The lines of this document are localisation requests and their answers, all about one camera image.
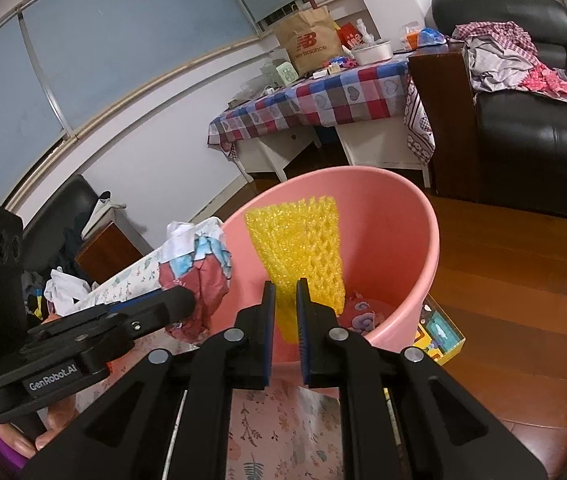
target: red snack bag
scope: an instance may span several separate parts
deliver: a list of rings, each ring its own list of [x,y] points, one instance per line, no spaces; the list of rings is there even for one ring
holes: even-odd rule
[[[337,30],[337,34],[339,35],[339,40],[341,44],[346,48],[352,48],[353,46],[357,46],[363,44],[363,38],[361,37],[361,32],[359,32],[356,27],[348,22],[339,30]]]

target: metal screw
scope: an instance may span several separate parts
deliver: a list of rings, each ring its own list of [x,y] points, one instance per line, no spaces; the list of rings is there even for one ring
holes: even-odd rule
[[[241,339],[244,338],[244,335],[246,334],[244,334],[244,331],[240,328],[228,328],[223,334],[226,341],[232,342],[241,341]]]
[[[165,363],[170,354],[167,350],[163,348],[158,348],[157,350],[153,350],[148,354],[148,361],[150,361],[153,365],[160,365],[161,363]]]
[[[418,363],[419,361],[423,360],[423,350],[417,348],[416,346],[410,346],[410,348],[406,348],[406,350],[404,351],[404,357],[408,361]]]
[[[336,326],[334,328],[331,328],[330,332],[328,332],[327,335],[334,341],[345,341],[346,339],[348,339],[350,333],[345,328]]]

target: plaid tablecloth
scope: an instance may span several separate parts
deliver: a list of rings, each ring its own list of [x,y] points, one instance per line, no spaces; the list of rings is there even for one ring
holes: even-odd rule
[[[407,55],[352,68],[318,80],[306,80],[274,94],[223,112],[208,130],[208,144],[217,144],[235,158],[233,142],[294,126],[336,126],[385,119],[406,107]]]

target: yellow foam mesh sleeve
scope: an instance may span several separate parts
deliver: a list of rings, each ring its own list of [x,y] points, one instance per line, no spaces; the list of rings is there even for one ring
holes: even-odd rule
[[[331,196],[283,203],[246,213],[252,244],[277,287],[276,322],[288,343],[298,343],[296,289],[308,279],[310,298],[343,312],[345,288],[339,253],[339,212]]]

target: pink bucket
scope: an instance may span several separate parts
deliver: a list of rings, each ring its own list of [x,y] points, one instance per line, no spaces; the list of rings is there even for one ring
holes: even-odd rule
[[[435,212],[409,180],[364,166],[327,168],[292,178],[251,200],[225,222],[232,282],[212,316],[211,333],[232,326],[241,308],[260,303],[263,282],[268,280],[244,223],[246,211],[320,196],[337,201],[346,293],[356,290],[388,305],[385,321],[367,335],[368,340],[394,352],[412,345],[439,260]],[[275,327],[273,374],[296,376],[298,360],[298,347],[286,343]]]

